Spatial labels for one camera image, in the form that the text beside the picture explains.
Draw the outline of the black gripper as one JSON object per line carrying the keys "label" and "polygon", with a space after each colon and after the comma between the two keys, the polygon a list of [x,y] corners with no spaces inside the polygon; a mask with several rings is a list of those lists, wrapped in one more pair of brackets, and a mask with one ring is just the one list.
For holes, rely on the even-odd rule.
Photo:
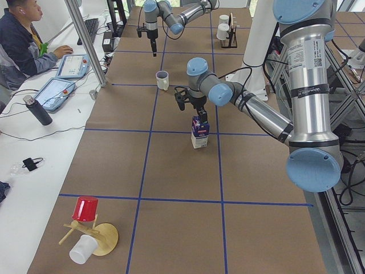
{"label": "black gripper", "polygon": [[193,96],[192,91],[185,87],[175,87],[175,100],[181,111],[185,110],[185,104],[192,104],[193,108],[197,111],[201,124],[208,122],[208,113],[204,109],[204,105],[207,101],[205,95],[201,97]]}
{"label": "black gripper", "polygon": [[150,39],[151,50],[153,57],[157,57],[157,44],[158,38],[158,26],[157,23],[144,23],[142,26],[137,27],[137,36],[142,37],[142,33],[147,33],[147,38]]}

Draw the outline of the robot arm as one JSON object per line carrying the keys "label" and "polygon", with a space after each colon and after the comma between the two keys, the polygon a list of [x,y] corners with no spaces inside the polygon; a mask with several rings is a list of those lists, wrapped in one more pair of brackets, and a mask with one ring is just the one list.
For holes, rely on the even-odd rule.
{"label": "robot arm", "polygon": [[[258,1],[242,71],[230,80],[217,77],[203,58],[187,64],[189,86],[175,92],[181,110],[190,103],[206,119],[207,101],[235,105],[268,135],[288,146],[289,179],[309,192],[323,192],[340,179],[343,156],[330,126],[325,45],[334,33],[335,1]],[[278,109],[258,89],[275,40],[283,43],[286,88],[273,87]]]}
{"label": "robot arm", "polygon": [[137,36],[142,37],[142,33],[147,34],[150,40],[151,50],[154,57],[157,56],[158,25],[157,19],[161,17],[162,23],[170,29],[174,35],[182,35],[186,25],[197,19],[198,17],[210,13],[218,9],[219,1],[207,0],[194,3],[190,8],[183,12],[174,15],[172,6],[169,1],[144,1],[140,9],[140,14],[137,23]]}

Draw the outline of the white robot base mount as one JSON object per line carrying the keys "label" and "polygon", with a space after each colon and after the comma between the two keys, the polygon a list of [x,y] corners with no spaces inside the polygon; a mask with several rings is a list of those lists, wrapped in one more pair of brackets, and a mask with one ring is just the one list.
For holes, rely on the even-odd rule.
{"label": "white robot base mount", "polygon": [[262,64],[276,24],[277,21],[273,15],[273,0],[259,0],[242,61],[242,66],[246,69],[237,71],[229,78],[230,82],[244,84],[248,91],[256,94],[261,100],[268,100]]}

